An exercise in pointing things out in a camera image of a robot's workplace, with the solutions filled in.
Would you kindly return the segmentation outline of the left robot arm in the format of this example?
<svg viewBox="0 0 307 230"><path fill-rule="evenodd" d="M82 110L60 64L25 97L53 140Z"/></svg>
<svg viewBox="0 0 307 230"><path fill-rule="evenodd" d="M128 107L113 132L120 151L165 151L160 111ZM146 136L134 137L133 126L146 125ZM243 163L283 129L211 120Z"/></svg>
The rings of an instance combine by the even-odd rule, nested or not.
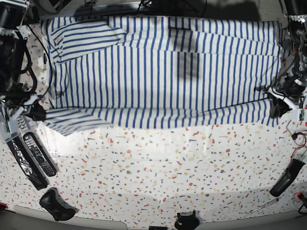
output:
<svg viewBox="0 0 307 230"><path fill-rule="evenodd" d="M293 119L307 119L307 2L305 0L279 1L288 19L287 33L294 59L266 93L272 98L270 118L291 112Z"/></svg>

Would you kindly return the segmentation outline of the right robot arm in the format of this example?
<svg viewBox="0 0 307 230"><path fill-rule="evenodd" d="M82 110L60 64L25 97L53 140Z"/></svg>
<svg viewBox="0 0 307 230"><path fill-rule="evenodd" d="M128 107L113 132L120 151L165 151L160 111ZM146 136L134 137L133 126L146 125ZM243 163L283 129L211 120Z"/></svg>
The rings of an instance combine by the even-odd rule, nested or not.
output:
<svg viewBox="0 0 307 230"><path fill-rule="evenodd" d="M20 26L30 8L29 0L0 2L0 139L3 143L19 135L18 119L24 115L43 120L39 104L43 97L36 94L37 78L27 48L27 38Z"/></svg>

